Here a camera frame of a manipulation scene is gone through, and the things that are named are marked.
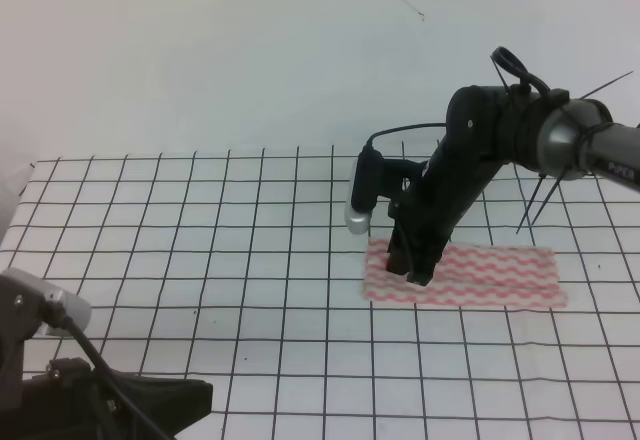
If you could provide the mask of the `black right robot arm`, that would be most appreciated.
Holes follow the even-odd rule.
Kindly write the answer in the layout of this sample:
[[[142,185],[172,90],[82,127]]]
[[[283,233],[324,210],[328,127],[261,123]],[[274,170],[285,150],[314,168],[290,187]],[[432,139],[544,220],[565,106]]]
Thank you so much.
[[[459,89],[445,136],[390,201],[386,268],[411,283],[431,281],[455,226],[508,163],[557,181],[594,174],[639,187],[638,129],[614,122],[600,101],[550,88],[504,47],[491,60],[517,83]]]

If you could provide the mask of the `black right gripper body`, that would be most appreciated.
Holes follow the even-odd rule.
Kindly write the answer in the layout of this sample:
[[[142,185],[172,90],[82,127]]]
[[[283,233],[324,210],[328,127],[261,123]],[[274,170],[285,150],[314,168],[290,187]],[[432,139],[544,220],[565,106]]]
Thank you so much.
[[[433,155],[395,210],[391,258],[439,259],[455,226],[494,176],[492,159]]]

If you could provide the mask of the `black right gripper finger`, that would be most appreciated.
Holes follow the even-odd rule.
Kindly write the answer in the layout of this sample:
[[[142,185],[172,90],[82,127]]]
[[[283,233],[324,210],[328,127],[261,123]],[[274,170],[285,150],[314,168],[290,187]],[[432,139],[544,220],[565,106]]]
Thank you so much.
[[[405,235],[393,232],[388,244],[386,269],[395,275],[406,275],[411,271],[411,252],[407,248]]]
[[[409,271],[407,281],[409,283],[426,286],[434,276],[435,267],[442,257],[443,249],[439,247],[408,250]]]

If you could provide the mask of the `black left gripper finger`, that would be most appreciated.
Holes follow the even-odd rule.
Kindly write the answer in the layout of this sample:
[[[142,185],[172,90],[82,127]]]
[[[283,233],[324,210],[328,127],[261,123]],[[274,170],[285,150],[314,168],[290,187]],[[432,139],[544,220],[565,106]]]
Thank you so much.
[[[94,372],[117,403],[125,439],[174,439],[211,413],[214,388],[206,381]]]

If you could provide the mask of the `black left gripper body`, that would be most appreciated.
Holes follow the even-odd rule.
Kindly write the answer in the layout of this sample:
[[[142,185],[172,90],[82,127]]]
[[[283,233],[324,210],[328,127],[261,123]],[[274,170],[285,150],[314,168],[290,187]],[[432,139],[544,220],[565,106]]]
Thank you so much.
[[[125,439],[118,406],[102,391],[89,363],[53,360],[25,382],[19,413],[21,439]]]

